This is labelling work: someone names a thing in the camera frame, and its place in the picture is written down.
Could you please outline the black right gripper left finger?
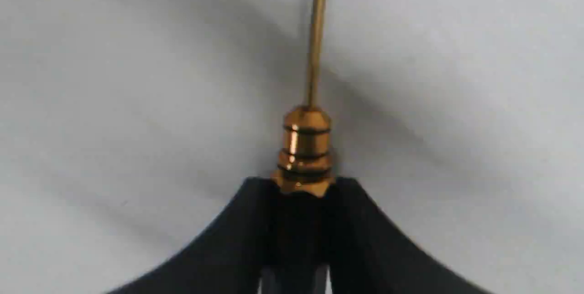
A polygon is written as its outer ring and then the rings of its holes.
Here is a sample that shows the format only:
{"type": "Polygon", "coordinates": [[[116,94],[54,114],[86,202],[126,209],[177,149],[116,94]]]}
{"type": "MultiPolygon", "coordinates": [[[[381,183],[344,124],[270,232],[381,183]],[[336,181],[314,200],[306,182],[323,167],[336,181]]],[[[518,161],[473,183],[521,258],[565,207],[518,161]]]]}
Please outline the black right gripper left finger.
{"type": "Polygon", "coordinates": [[[256,294],[277,188],[244,180],[229,204],[178,254],[114,294],[256,294]]]}

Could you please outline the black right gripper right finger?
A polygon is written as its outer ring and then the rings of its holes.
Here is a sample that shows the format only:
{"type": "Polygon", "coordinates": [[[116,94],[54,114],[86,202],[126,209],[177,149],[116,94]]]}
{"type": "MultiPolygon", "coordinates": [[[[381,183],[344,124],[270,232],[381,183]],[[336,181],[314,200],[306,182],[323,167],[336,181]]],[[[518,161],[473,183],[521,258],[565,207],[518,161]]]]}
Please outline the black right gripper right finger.
{"type": "Polygon", "coordinates": [[[356,179],[327,191],[327,237],[334,294],[485,293],[421,250],[356,179]]]}

